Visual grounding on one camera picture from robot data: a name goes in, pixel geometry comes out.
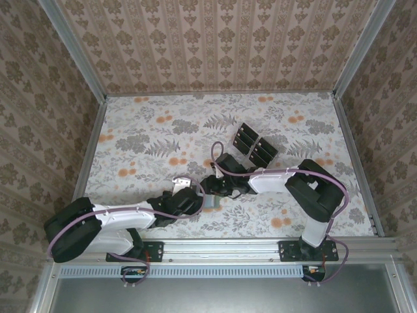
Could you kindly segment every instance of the table surface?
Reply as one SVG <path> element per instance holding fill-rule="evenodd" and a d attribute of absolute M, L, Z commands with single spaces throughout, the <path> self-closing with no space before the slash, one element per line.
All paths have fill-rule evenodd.
<path fill-rule="evenodd" d="M 172 178 L 212 174 L 210 147 L 247 168 L 248 157 L 232 146 L 245 122 L 279 153 L 268 168 L 287 168 L 311 158 L 339 179 L 351 202 L 334 223 L 337 236 L 373 235 L 330 93 L 276 93 L 114 97 L 96 148 L 86 195 L 93 203 L 129 204 L 172 190 Z M 306 214 L 290 194 L 223 198 L 190 220 L 142 230 L 157 238 L 298 237 Z"/>

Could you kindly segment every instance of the black bracket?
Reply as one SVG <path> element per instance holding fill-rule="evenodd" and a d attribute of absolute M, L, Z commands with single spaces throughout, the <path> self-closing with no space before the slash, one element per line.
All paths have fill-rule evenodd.
<path fill-rule="evenodd" d="M 339 254 L 334 241 L 325 240 L 317 248 L 311 247 L 310 253 L 303 253 L 299 240 L 280 241 L 278 243 L 281 262 L 294 261 L 338 261 Z"/>
<path fill-rule="evenodd" d="M 124 255 L 128 258 L 137 258 L 146 262 L 162 262 L 164 256 L 164 242 L 163 241 L 143 241 L 143 248 L 139 251 L 138 256 Z M 131 262 L 115 258 L 111 254 L 106 255 L 106 262 Z"/>
<path fill-rule="evenodd" d="M 264 138 L 261 138 L 253 148 L 249 160 L 260 168 L 266 168 L 277 153 L 277 149 L 271 146 Z"/>
<path fill-rule="evenodd" d="M 259 135 L 250 128 L 247 124 L 242 123 L 239 130 L 236 133 L 233 145 L 244 155 L 248 155 L 250 148 L 256 142 Z"/>

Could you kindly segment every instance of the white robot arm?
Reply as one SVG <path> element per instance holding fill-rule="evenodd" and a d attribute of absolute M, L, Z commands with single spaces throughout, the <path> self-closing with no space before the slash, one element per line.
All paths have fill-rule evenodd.
<path fill-rule="evenodd" d="M 241 194 L 248 193 L 254 196 L 264 192 L 290 192 L 308 215 L 298 244 L 301 257 L 311 260 L 312 255 L 317 255 L 317 248 L 325 240 L 332 215 L 344 197 L 338 186 L 328 179 L 294 173 L 291 169 L 281 173 L 255 168 L 247 170 L 227 153 L 217 158 L 216 166 L 229 173 L 245 173 L 245 177 L 226 173 L 210 175 L 201 182 L 206 195 L 230 197 L 236 190 Z M 296 170 L 318 173 L 336 181 L 312 160 L 304 160 Z M 88 198 L 74 201 L 45 223 L 44 229 L 49 242 L 80 216 L 91 216 L 75 223 L 59 237 L 51 249 L 53 259 L 58 263 L 66 262 L 84 252 L 110 252 L 138 258 L 143 242 L 137 229 L 165 227 L 175 221 L 173 218 L 154 214 L 154 211 L 171 216 L 191 215 L 198 212 L 202 206 L 202 197 L 191 188 L 191 181 L 175 182 L 173 192 L 165 191 L 160 197 L 133 205 L 93 205 Z"/>

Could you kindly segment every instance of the ventilation slot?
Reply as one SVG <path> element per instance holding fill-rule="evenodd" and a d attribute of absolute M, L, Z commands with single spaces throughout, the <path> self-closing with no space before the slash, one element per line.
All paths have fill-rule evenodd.
<path fill-rule="evenodd" d="M 121 269 L 121 265 L 63 265 L 59 278 L 121 278 Z M 303 277 L 301 265 L 151 265 L 149 273 L 149 278 L 291 277 Z"/>

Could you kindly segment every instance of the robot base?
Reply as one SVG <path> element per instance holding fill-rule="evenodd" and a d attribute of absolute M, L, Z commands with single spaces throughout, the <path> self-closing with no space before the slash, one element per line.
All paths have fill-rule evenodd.
<path fill-rule="evenodd" d="M 281 262 L 294 261 L 338 261 L 339 254 L 336 244 L 333 241 L 325 240 L 317 248 L 304 243 L 301 238 L 297 241 L 280 241 L 278 243 L 280 248 Z"/>

